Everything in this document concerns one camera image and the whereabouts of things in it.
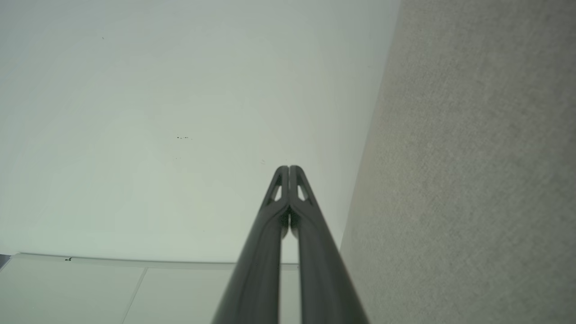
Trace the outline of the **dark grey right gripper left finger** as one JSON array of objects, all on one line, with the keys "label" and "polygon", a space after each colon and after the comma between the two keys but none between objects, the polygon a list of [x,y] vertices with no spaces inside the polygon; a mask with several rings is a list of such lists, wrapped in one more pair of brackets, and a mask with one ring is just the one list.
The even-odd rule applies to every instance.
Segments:
[{"label": "dark grey right gripper left finger", "polygon": [[289,168],[280,166],[265,193],[212,322],[277,324],[281,240],[288,211]]}]

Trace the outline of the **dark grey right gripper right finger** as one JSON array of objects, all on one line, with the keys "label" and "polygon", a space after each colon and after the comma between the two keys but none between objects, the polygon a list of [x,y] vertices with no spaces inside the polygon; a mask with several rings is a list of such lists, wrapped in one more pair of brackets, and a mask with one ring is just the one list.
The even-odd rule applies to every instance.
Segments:
[{"label": "dark grey right gripper right finger", "polygon": [[290,166],[290,209],[300,254],[301,322],[367,324],[369,320],[300,166]]}]

